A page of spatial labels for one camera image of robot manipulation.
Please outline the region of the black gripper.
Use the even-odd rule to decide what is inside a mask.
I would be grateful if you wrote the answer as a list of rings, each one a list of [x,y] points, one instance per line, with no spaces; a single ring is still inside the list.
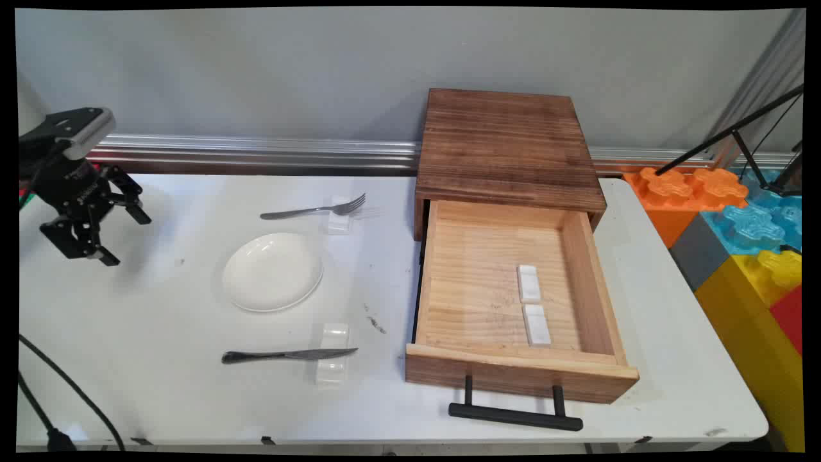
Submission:
[[[107,182],[119,192],[112,192]],[[139,225],[152,223],[142,208],[141,193],[142,187],[118,166],[105,166],[99,172],[84,158],[68,160],[63,155],[21,160],[21,208],[34,196],[58,211],[58,217],[39,225],[39,231],[67,259],[119,265],[120,260],[101,243],[100,225],[114,205],[125,207]]]

